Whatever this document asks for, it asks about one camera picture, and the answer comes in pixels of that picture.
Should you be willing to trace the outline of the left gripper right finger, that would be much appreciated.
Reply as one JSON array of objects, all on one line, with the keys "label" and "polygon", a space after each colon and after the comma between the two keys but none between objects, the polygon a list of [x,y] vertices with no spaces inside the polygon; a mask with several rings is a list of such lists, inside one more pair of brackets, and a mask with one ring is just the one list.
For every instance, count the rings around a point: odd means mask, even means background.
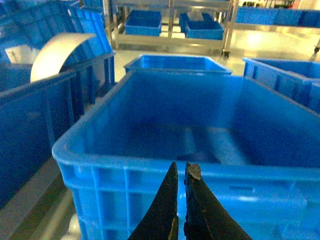
[{"label": "left gripper right finger", "polygon": [[200,165],[186,163],[187,240],[250,240],[251,237],[229,215],[202,178]]}]

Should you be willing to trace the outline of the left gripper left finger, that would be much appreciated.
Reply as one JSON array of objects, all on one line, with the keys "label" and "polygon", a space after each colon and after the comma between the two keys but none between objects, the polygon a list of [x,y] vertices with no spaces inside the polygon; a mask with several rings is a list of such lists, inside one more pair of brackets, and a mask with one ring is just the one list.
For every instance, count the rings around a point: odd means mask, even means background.
[{"label": "left gripper left finger", "polygon": [[130,240],[177,240],[179,236],[178,170],[172,162],[146,214]]}]

